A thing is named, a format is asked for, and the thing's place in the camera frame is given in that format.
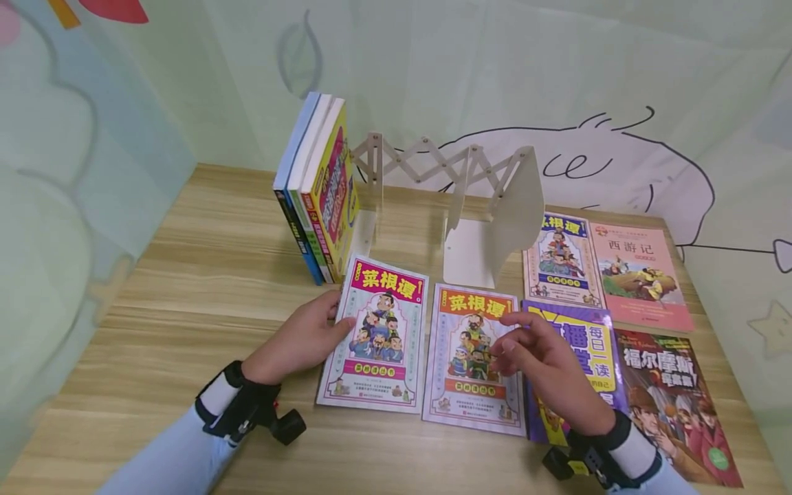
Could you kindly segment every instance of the book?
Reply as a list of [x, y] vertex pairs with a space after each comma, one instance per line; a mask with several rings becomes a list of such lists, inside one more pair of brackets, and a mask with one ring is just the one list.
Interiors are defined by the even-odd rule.
[[421, 419], [525, 436], [522, 374], [489, 370], [489, 346], [513, 327], [513, 295], [436, 284]]
[[337, 320], [356, 317], [327, 358], [317, 404], [419, 414], [429, 278], [354, 255]]
[[319, 267], [319, 271], [322, 272], [322, 278], [324, 278], [325, 282], [328, 284], [333, 284], [336, 282], [336, 280], [333, 279], [333, 276], [330, 273], [330, 270], [327, 266], [327, 261], [325, 260], [325, 255], [322, 253], [319, 240], [316, 236], [316, 233], [314, 232], [314, 226], [308, 218], [308, 212], [305, 209], [305, 205], [303, 204], [303, 197], [300, 194], [300, 188], [303, 185], [303, 180], [305, 180], [307, 163], [311, 154], [314, 152], [319, 130], [325, 123], [325, 118], [327, 117], [327, 112], [330, 110], [330, 105], [332, 104], [333, 99], [333, 96], [329, 94], [319, 95], [316, 109], [314, 110], [314, 114], [311, 117], [305, 136], [303, 137], [303, 141], [300, 143], [299, 149], [297, 150], [297, 155], [295, 156], [294, 163], [291, 167], [291, 173], [289, 173], [287, 182], [286, 194], [287, 201], [294, 207], [299, 223], [303, 227], [303, 232], [305, 233], [308, 244], [307, 247], [313, 254], [314, 259], [316, 260], [316, 263]]
[[662, 229], [592, 223], [605, 303], [617, 322], [692, 332]]
[[360, 205], [347, 143], [346, 103], [336, 98], [308, 161], [300, 195], [328, 270], [340, 282]]
[[605, 308], [588, 220], [547, 212], [523, 251], [525, 299]]
[[630, 417], [689, 482], [742, 487], [691, 342], [616, 330]]
[[[612, 408], [627, 414], [627, 400], [622, 382], [616, 339], [607, 310], [562, 306], [523, 301], [523, 311], [542, 315], [577, 356], [588, 381]], [[567, 446], [569, 426], [542, 403], [526, 382], [528, 439], [541, 444]]]
[[289, 175], [291, 174], [291, 169], [294, 165], [297, 150], [307, 135], [308, 125], [311, 121], [311, 118], [314, 116], [314, 110], [316, 109], [318, 102], [319, 94], [311, 93], [303, 103], [303, 108], [300, 110], [300, 113], [297, 117], [297, 122], [291, 130], [291, 136], [289, 137], [286, 150], [280, 159], [280, 164], [278, 165], [278, 170], [275, 174], [275, 180], [272, 182], [272, 190], [275, 192], [275, 197], [278, 199], [280, 209], [284, 212], [286, 221], [289, 224], [289, 229], [297, 241], [297, 246], [299, 247], [300, 253], [303, 255], [303, 260], [305, 260], [314, 282], [317, 285], [322, 285], [325, 282], [324, 276], [319, 270], [319, 265], [316, 261], [316, 258], [314, 257], [314, 252], [308, 245], [308, 239], [305, 234], [305, 230], [299, 221], [297, 211], [295, 210], [294, 204], [291, 203], [291, 198], [288, 195], [287, 190], [287, 182]]

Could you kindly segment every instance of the wrist strap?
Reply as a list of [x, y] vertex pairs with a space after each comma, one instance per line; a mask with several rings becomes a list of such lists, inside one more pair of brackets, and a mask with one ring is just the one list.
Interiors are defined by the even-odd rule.
[[236, 446], [256, 426], [270, 430], [282, 444], [289, 445], [306, 430], [299, 413], [292, 409], [282, 418], [275, 411], [280, 385], [251, 382], [242, 374], [242, 362], [225, 367], [198, 394], [195, 408], [204, 421], [204, 432]]

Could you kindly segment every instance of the right hand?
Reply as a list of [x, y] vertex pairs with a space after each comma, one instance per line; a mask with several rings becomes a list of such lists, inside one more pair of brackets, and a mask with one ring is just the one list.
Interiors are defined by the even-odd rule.
[[613, 429], [613, 409], [594, 391], [572, 348], [550, 323], [524, 312], [505, 314], [501, 323], [520, 328], [492, 345], [494, 371], [503, 376], [522, 371], [542, 402], [582, 435], [606, 435]]

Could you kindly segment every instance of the wooden table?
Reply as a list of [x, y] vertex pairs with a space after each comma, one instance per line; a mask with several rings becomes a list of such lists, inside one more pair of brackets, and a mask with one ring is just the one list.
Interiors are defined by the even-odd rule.
[[[246, 356], [299, 304], [327, 289], [311, 282], [269, 190], [272, 177], [196, 169], [2, 493], [93, 492], [182, 415], [218, 370]], [[387, 188], [371, 255], [440, 281], [448, 199]], [[476, 216], [484, 206], [470, 199], [464, 215]], [[647, 217], [567, 212], [665, 227]], [[784, 493], [687, 272], [678, 258], [675, 264], [696, 323], [690, 338], [744, 483], [750, 493]], [[497, 290], [522, 297], [518, 253], [508, 259]], [[257, 430], [217, 492], [597, 493], [591, 478], [558, 483], [541, 466], [547, 447], [524, 439], [425, 423], [416, 415], [316, 406], [319, 374], [314, 369], [291, 377], [280, 395], [283, 410], [295, 407], [303, 415], [307, 433], [282, 447]]]

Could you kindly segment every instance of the pink book cover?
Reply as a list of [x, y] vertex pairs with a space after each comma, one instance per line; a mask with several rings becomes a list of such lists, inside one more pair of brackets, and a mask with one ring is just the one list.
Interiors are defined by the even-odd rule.
[[661, 229], [592, 223], [605, 303], [615, 321], [692, 332], [671, 253]]

